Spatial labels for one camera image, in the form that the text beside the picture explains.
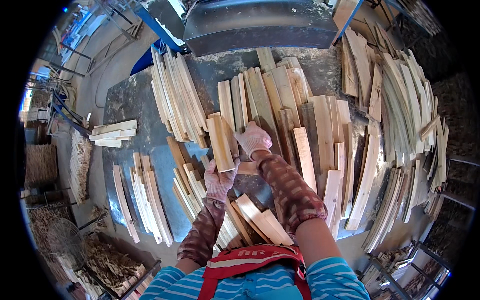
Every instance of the person's left hand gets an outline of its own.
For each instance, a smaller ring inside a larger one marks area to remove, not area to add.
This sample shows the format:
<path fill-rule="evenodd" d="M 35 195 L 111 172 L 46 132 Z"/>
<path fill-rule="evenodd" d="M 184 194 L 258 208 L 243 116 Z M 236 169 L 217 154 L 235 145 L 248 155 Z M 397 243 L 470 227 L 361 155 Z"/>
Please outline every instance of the person's left hand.
<path fill-rule="evenodd" d="M 235 169 L 219 173 L 216 169 L 216 161 L 212 159 L 204 174 L 207 198 L 215 199 L 222 203 L 227 200 L 227 192 L 233 187 L 233 181 L 239 170 L 240 159 L 234 160 Z"/>

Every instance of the metal table surface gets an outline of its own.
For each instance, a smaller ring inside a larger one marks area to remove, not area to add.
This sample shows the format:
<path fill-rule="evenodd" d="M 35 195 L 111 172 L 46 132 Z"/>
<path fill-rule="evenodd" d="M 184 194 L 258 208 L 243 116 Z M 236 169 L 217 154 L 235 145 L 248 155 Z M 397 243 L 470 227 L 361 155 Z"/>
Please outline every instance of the metal table surface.
<path fill-rule="evenodd" d="M 296 56 L 298 58 L 314 95 L 337 96 L 340 100 L 348 100 L 354 131 L 354 191 L 356 191 L 360 176 L 363 148 L 365 146 L 365 126 L 368 124 L 368 119 L 365 117 L 365 114 L 357 111 L 354 98 L 346 96 L 341 92 L 340 51 L 331 47 L 327 50 L 273 48 L 272 52 L 276 61 L 280 60 L 281 57 Z M 260 65 L 254 49 L 217 53 L 200 58 L 193 57 L 190 54 L 186 55 L 185 59 L 206 114 L 220 110 L 217 93 L 218 82 L 230 80 L 246 68 Z M 176 168 L 176 165 L 166 140 L 169 133 L 162 124 L 158 114 L 151 81 L 152 75 L 150 69 L 147 69 L 108 90 L 104 124 L 137 119 L 138 132 L 130 142 L 124 141 L 123 148 L 103 147 L 103 166 L 107 195 L 113 221 L 125 226 L 112 176 L 112 165 L 118 164 L 122 170 L 122 182 L 127 202 L 129 207 L 133 207 L 135 210 L 135 213 L 133 213 L 131 209 L 133 221 L 137 228 L 145 233 L 143 224 L 139 220 L 140 213 L 132 192 L 129 168 L 133 167 L 133 152 L 150 155 L 156 174 L 158 190 L 173 237 L 176 241 L 182 241 L 188 234 L 191 225 L 172 192 L 173 168 Z M 208 153 L 209 157 L 212 158 L 212 150 L 201 150 L 193 142 L 179 143 L 179 145 L 184 153 L 185 161 L 192 163 L 202 174 L 204 167 L 200 162 L 200 156 Z M 370 230 L 373 222 L 368 220 L 369 215 L 372 215 L 371 211 L 378 207 L 376 205 L 378 199 L 383 198 L 382 194 L 385 191 L 387 182 L 386 175 L 389 173 L 390 168 L 391 165 L 383 161 L 382 142 L 372 191 L 360 226 L 356 231 L 347 231 L 344 230 L 345 220 L 342 220 L 338 234 L 339 239 Z M 275 212 L 271 189 L 258 176 L 237 176 L 234 188 L 229 192 L 228 196 L 231 200 L 234 200 L 243 193 L 248 194 L 260 209 L 270 208 Z"/>

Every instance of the concrete floor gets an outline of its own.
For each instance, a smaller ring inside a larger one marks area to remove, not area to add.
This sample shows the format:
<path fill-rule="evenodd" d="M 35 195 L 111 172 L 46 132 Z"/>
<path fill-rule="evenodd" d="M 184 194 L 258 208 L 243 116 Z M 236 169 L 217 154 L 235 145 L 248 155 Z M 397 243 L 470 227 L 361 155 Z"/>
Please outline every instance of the concrete floor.
<path fill-rule="evenodd" d="M 135 16 L 131 12 L 126 12 L 125 14 L 132 21 L 135 20 Z M 385 25 L 385 21 L 368 6 L 363 5 L 357 15 L 361 15 L 362 20 L 363 18 L 369 18 L 374 22 L 378 21 Z M 118 16 L 114 18 L 122 28 L 126 29 L 129 27 L 128 23 L 123 19 Z M 119 30 L 113 22 L 105 21 L 90 39 L 85 39 L 80 44 L 79 49 L 81 49 L 84 54 L 93 57 L 119 34 Z M 77 89 L 76 112 L 80 115 L 92 113 L 90 119 L 91 125 L 101 125 L 103 123 L 103 106 L 105 105 L 108 89 L 129 77 L 134 64 L 157 39 L 158 36 L 148 26 L 144 25 L 137 41 L 121 50 L 110 62 L 105 63 L 90 77 L 81 78 L 74 76 L 70 82 L 72 86 Z M 78 58 L 79 56 L 74 54 L 66 64 L 66 67 L 80 73 L 86 73 L 89 60 Z M 63 73 L 61 76 L 65 79 L 71 77 L 71 75 L 67 73 Z M 70 135 L 66 133 L 69 132 L 69 130 L 71 129 L 68 125 L 61 124 L 60 133 L 54 137 L 53 141 L 58 148 L 59 172 L 63 188 L 69 186 L 68 174 L 71 139 Z M 90 219 L 90 211 L 94 205 L 108 209 L 108 199 L 103 174 L 102 149 L 101 147 L 94 147 L 87 186 L 90 200 L 81 206 L 73 206 L 73 213 L 79 226 Z M 423 211 L 418 207 L 415 208 L 409 223 L 395 223 L 392 232 L 387 236 L 378 251 L 396 249 L 408 245 L 411 240 L 418 240 L 427 225 L 428 219 L 423 214 Z M 161 243 L 160 245 L 156 244 L 153 236 L 139 232 L 140 242 L 134 244 L 126 227 L 113 224 L 111 218 L 107 220 L 107 226 L 108 230 L 105 233 L 106 239 L 116 245 L 121 252 L 129 253 L 130 257 L 136 261 L 144 262 L 148 266 L 154 260 L 161 259 L 162 267 L 175 265 L 179 243 L 175 242 L 168 248 L 165 243 Z M 367 235 L 368 232 L 364 232 L 337 242 L 343 256 L 353 270 L 363 271 L 368 263 L 368 257 L 361 248 Z"/>

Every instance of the striped sleeve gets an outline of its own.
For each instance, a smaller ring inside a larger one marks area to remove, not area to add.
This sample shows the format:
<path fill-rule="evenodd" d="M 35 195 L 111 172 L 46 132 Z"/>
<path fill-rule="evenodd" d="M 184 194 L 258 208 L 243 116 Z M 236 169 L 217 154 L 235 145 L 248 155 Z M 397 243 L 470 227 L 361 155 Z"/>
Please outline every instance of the striped sleeve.
<path fill-rule="evenodd" d="M 170 288 L 173 284 L 185 276 L 185 273 L 178 268 L 162 268 L 152 280 L 152 283 L 150 283 L 150 285 L 147 287 L 140 299 L 150 300 L 158 297 L 161 293 L 163 293 L 163 291 Z"/>
<path fill-rule="evenodd" d="M 363 283 L 340 257 L 325 258 L 313 263 L 307 270 L 307 282 L 312 300 L 370 299 Z"/>

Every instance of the gloved hand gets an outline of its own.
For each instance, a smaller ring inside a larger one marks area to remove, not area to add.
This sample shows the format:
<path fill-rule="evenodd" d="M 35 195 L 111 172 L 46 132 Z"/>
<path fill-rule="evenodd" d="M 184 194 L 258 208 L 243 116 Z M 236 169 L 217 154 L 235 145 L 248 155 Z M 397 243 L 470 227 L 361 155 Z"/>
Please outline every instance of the gloved hand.
<path fill-rule="evenodd" d="M 234 163 L 234 170 L 219 173 L 216 169 L 216 161 L 214 159 L 210 161 L 204 174 L 207 198 L 225 203 L 227 200 L 227 192 L 233 187 L 233 181 L 239 170 L 240 159 L 238 157 L 235 158 Z"/>
<path fill-rule="evenodd" d="M 258 127 L 254 121 L 248 123 L 245 133 L 235 133 L 235 138 L 239 141 L 240 146 L 245 150 L 248 157 L 252 159 L 252 153 L 257 150 L 265 150 L 270 153 L 270 147 L 272 144 L 272 138 L 262 128 Z"/>

